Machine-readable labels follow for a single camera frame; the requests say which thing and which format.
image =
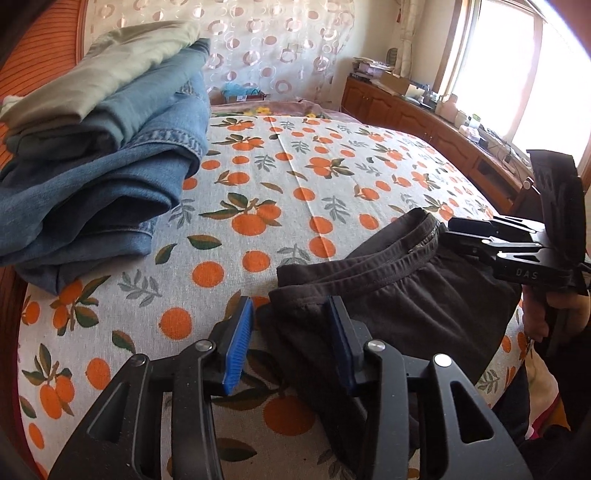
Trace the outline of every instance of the metal screw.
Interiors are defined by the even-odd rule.
[[[445,353],[438,353],[433,357],[433,361],[440,367],[449,367],[452,364],[452,359]]]
[[[370,340],[367,345],[372,352],[381,352],[386,350],[386,344],[381,340]]]
[[[213,343],[209,340],[199,340],[195,342],[195,348],[200,352],[207,352],[213,348]]]
[[[141,365],[143,365],[144,363],[146,363],[147,360],[148,360],[148,357],[147,356],[145,356],[143,353],[138,353],[138,354],[134,355],[133,357],[131,357],[129,359],[129,362],[134,367],[140,367]]]

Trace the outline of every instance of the sheer curtain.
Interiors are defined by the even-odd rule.
[[[402,0],[400,26],[401,47],[398,49],[394,73],[410,78],[413,66],[413,39],[423,16],[425,0]]]

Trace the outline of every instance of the bedspread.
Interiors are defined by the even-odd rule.
[[[416,137],[329,119],[210,119],[210,151],[160,216],[153,252],[114,260],[58,296],[28,290],[18,388],[33,457],[48,471],[90,405],[134,352],[175,355],[249,295],[268,302],[275,268],[341,259],[378,229],[423,207],[443,221],[489,219],[492,206]],[[477,388],[494,404],[527,350],[521,308]],[[226,479],[348,479],[320,422],[282,381],[255,330],[243,382],[215,401]],[[163,478],[170,478],[170,398]],[[417,456],[409,477],[418,477]]]

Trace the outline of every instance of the hand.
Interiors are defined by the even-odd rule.
[[[555,309],[569,309],[569,319],[564,329],[564,340],[570,340],[581,333],[589,322],[591,297],[578,295],[574,292],[559,293],[550,291],[546,294],[546,302]],[[550,334],[550,327],[545,320],[545,306],[535,298],[534,290],[523,286],[523,325],[525,334],[536,342],[541,342]]]

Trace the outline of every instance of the wooden headboard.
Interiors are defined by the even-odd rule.
[[[62,75],[82,56],[87,0],[4,0],[0,16],[0,99],[26,95]],[[6,127],[0,127],[0,137]],[[10,154],[0,145],[0,168]],[[37,471],[22,423],[15,372],[18,328],[27,284],[11,267],[0,268],[0,428]]]

